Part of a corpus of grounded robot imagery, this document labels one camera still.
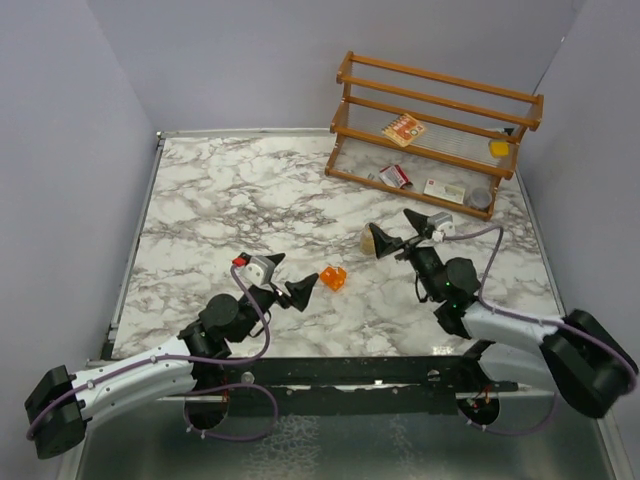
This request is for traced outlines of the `clear pill bottle gold lid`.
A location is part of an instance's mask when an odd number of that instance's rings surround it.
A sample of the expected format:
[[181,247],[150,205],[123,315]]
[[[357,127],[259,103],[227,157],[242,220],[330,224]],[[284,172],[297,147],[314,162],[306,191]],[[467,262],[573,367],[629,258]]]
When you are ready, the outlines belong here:
[[362,254],[367,256],[375,255],[375,242],[371,231],[371,224],[367,223],[361,233],[359,240],[359,249]]

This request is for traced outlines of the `orange pill organizer box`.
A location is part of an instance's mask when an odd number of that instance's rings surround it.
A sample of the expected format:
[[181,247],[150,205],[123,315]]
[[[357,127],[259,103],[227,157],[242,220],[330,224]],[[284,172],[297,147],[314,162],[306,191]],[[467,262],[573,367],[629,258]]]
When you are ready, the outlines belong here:
[[328,266],[319,276],[320,280],[333,292],[343,288],[347,278],[347,272],[342,267]]

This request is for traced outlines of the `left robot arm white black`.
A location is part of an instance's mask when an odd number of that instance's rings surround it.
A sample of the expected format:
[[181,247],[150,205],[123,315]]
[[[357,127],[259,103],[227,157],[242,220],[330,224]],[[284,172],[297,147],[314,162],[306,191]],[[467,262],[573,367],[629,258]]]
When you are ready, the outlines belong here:
[[284,258],[240,254],[230,274],[241,297],[213,296],[194,321],[156,347],[93,369],[49,369],[24,402],[26,438],[38,459],[73,449],[91,428],[137,406],[166,396],[225,391],[227,368],[251,365],[267,353],[271,307],[304,311],[310,302],[318,274],[283,287],[273,282]]

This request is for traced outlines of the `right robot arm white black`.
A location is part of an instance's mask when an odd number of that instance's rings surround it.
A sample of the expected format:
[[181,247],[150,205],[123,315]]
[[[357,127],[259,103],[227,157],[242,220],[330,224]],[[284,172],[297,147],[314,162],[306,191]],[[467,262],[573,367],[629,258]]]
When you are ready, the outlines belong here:
[[468,258],[444,261],[438,255],[435,243],[455,239],[443,228],[443,217],[410,209],[404,215],[416,232],[409,239],[370,226],[376,257],[411,265],[418,301],[436,304],[434,315],[447,334],[517,352],[509,362],[480,356],[463,362],[459,378],[467,389],[481,391],[500,373],[518,372],[521,383],[557,393],[595,419],[636,389],[637,364],[592,314],[574,309],[562,317],[540,317],[489,303],[487,273],[478,273]]

